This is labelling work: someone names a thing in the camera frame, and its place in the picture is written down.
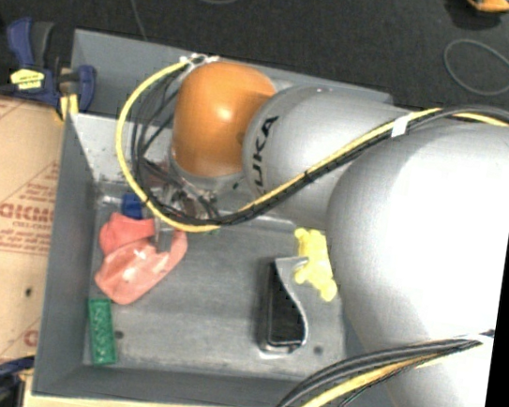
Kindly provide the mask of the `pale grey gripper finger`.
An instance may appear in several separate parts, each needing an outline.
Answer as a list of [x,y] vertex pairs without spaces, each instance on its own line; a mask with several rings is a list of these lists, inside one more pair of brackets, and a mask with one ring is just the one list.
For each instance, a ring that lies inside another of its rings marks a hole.
[[169,225],[164,220],[156,219],[154,234],[156,251],[169,252],[171,250],[174,230],[173,226]]

